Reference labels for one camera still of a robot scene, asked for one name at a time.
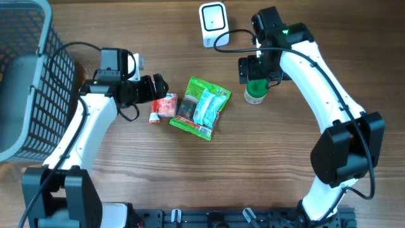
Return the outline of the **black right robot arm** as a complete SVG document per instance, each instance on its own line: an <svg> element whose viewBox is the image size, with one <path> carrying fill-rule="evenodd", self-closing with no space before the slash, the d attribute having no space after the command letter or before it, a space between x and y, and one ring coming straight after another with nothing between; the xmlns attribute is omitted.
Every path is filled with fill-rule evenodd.
<svg viewBox="0 0 405 228"><path fill-rule="evenodd" d="M239 59L244 97L256 105L284 80L298 87L321 136L310 155L315 179L299 203L297 224L329 223L346 192L364 176L374 178L385 122L379 113L365 112L346 93L305 24L284 24L275 7L259 10L251 22L255 54Z"/></svg>

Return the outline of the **small red carton box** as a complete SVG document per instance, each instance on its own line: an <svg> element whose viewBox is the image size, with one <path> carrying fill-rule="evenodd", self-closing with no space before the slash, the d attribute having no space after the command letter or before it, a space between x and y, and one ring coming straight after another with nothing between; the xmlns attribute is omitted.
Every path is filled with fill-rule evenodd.
<svg viewBox="0 0 405 228"><path fill-rule="evenodd" d="M158 115L161 117L174 117L177 114L178 96L168 93L165 98L158 100Z"/></svg>

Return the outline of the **light blue wipes packet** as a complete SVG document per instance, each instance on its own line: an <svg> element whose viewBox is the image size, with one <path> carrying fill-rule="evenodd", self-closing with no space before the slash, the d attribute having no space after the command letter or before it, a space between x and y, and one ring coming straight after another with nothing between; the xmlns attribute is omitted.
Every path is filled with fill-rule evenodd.
<svg viewBox="0 0 405 228"><path fill-rule="evenodd" d="M219 109L226 101L226 96L215 95L205 89L194 112L194 123L213 128Z"/></svg>

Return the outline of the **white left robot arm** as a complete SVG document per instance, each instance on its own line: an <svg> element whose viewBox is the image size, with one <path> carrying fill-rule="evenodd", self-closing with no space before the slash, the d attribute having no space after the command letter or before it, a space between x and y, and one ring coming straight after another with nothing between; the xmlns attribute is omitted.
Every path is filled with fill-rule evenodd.
<svg viewBox="0 0 405 228"><path fill-rule="evenodd" d="M19 226L136 227L130 203L102 202L90 177L101 141L122 106L164 98L169 86L160 74L138 81L86 80L77 110L62 140L40 168L22 178L26 209Z"/></svg>

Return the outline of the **red toothpaste box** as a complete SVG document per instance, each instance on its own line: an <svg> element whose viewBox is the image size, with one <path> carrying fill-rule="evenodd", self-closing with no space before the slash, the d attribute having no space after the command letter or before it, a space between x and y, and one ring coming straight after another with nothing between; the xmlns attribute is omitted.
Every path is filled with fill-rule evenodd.
<svg viewBox="0 0 405 228"><path fill-rule="evenodd" d="M158 100L155 99L151 102L151 113L149 116L149 122L151 124L160 123L160 118L158 115Z"/></svg>

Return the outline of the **green lid jar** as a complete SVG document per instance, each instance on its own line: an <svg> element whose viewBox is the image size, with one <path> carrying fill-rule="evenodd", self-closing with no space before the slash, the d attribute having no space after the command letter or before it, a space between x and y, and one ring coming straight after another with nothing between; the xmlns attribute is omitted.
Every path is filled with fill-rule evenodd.
<svg viewBox="0 0 405 228"><path fill-rule="evenodd" d="M268 93L266 85L266 79L250 80L244 91L245 100L252 105L260 104Z"/></svg>

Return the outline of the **green snack bag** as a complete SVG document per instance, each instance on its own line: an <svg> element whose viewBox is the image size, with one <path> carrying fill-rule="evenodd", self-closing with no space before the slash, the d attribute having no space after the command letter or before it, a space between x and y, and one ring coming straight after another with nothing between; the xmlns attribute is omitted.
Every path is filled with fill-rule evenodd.
<svg viewBox="0 0 405 228"><path fill-rule="evenodd" d="M227 97L226 101L218 111L213 128L205 125L196 124L194 123L193 119L196 106L205 89L208 89L210 93L213 93L215 95L224 95ZM177 114L170 120L170 125L210 141L212 138L214 126L219 119L220 112L231 97L231 94L232 93L228 89L225 89L221 86L206 82L195 77L191 77L185 92L185 96L180 104L180 108L178 109Z"/></svg>

